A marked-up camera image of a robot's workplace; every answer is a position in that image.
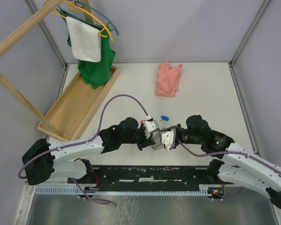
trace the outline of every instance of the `wooden tray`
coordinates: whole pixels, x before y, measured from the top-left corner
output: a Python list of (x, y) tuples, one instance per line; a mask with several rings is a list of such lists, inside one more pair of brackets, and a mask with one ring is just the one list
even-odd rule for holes
[(119, 74), (120, 69), (112, 66), (110, 80), (94, 90), (90, 84), (84, 83), (78, 72), (45, 115), (62, 136), (48, 130), (41, 122), (37, 129), (61, 141), (79, 139)]

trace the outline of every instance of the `perforated metal strip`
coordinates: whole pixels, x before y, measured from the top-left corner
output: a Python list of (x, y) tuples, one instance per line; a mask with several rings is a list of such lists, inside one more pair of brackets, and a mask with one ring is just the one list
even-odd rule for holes
[[(97, 191), (89, 195), (143, 195), (143, 196), (211, 196), (208, 187), (200, 187), (199, 191)], [(38, 195), (82, 195), (76, 186), (37, 185), (35, 194)]]

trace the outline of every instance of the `wooden pole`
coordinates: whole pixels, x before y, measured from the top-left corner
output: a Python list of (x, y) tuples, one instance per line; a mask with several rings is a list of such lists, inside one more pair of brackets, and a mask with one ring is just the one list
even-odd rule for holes
[(21, 103), (25, 108), (32, 112), (48, 129), (52, 132), (59, 134), (61, 133), (42, 115), (42, 113), (37, 110), (31, 103), (28, 101), (24, 95), (22, 95), (18, 89), (0, 73), (0, 85), (7, 90), (19, 103)]
[[(80, 0), (80, 2), (91, 6), (91, 0)], [(84, 9), (86, 11), (88, 11), (89, 13), (92, 13), (92, 10), (89, 7), (85, 7)], [(84, 17), (85, 17), (86, 21), (94, 23), (94, 19), (89, 14), (84, 13)]]
[(49, 0), (40, 10), (19, 26), (0, 43), (0, 57), (24, 37), (32, 28), (42, 21), (63, 0)]

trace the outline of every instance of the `green cloth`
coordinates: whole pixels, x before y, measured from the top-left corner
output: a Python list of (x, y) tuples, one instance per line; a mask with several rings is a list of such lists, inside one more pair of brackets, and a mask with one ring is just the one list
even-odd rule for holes
[[(102, 25), (93, 24), (91, 22), (84, 21), (79, 17), (73, 16), (65, 10), (61, 10), (60, 14), (63, 16), (71, 16), (81, 22), (84, 22), (98, 30), (103, 28)], [(110, 48), (109, 35), (106, 30), (102, 32), (107, 37), (101, 37), (101, 61), (100, 62), (89, 62), (78, 60), (78, 69), (81, 77), (86, 84), (90, 83), (93, 89), (96, 89), (99, 85), (105, 84), (109, 81), (109, 69), (112, 66), (113, 59), (116, 55), (115, 51)], [(68, 35), (67, 44), (71, 45), (70, 35)]]

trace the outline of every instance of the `white wall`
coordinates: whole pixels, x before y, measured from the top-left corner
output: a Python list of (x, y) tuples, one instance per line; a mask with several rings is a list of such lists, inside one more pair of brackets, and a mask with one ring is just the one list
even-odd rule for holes
[[(38, 7), (44, 2), (34, 1)], [(230, 61), (263, 0), (91, 2), (120, 32), (113, 32), (115, 62), (161, 62)], [(66, 62), (76, 62), (61, 17), (51, 14), (44, 21)]]
[(281, 165), (281, 0), (272, 2), (236, 66), (261, 150)]
[[(23, 0), (1, 0), (0, 42), (30, 16)], [(0, 72), (43, 113), (56, 99), (62, 69), (38, 27), (0, 58)], [(11, 225), (18, 208), (22, 155), (44, 137), (36, 124), (37, 119), (0, 87), (0, 225)]]

